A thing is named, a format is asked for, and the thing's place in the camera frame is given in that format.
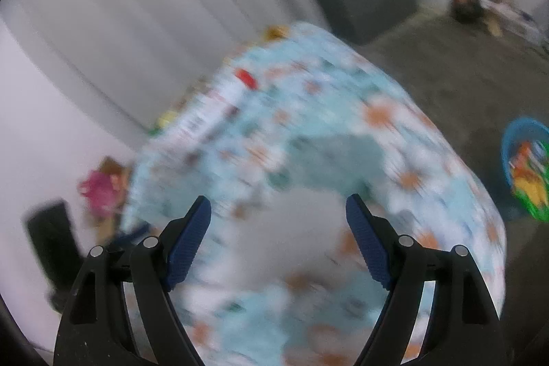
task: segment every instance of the blue tub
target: blue tub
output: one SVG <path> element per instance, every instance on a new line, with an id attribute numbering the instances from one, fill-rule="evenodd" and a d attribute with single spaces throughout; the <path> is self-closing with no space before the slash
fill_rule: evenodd
<path id="1" fill-rule="evenodd" d="M 542 140 L 549 142 L 549 128 L 533 118 L 520 117 L 510 123 L 503 133 L 501 141 L 501 163 L 509 187 L 512 186 L 509 160 L 516 154 L 518 145 L 523 141 Z"/>

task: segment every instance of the floor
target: floor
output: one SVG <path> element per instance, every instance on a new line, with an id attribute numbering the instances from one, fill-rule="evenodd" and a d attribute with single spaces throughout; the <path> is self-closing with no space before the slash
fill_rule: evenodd
<path id="1" fill-rule="evenodd" d="M 357 50 L 402 84 L 498 205 L 508 235 L 502 323 L 521 352 L 549 320 L 549 224 L 525 216 L 510 197 L 499 150 L 514 118 L 549 123 L 549 60 L 516 36 L 494 38 L 482 24 L 433 12 Z"/>

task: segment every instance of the blue object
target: blue object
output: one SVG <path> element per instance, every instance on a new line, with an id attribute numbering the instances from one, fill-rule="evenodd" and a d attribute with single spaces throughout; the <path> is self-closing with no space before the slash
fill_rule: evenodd
<path id="1" fill-rule="evenodd" d="M 391 284 L 389 255 L 381 240 L 375 234 L 368 217 L 364 215 L 353 196 L 347 199 L 345 213 L 347 214 L 347 223 L 353 236 L 355 236 L 370 275 L 372 275 L 374 281 L 378 281 L 383 288 L 388 290 Z"/>
<path id="2" fill-rule="evenodd" d="M 198 207 L 189 212 L 187 225 L 179 235 L 167 257 L 167 275 L 165 284 L 168 291 L 182 283 L 187 277 L 190 265 L 197 254 L 211 221 L 211 203 L 205 197 Z"/>
<path id="3" fill-rule="evenodd" d="M 522 142 L 535 140 L 549 142 L 549 128 L 533 118 L 517 118 L 507 126 L 507 129 L 503 133 L 501 163 L 510 188 L 513 186 L 513 179 L 511 177 L 509 160 L 517 153 L 518 146 Z"/>

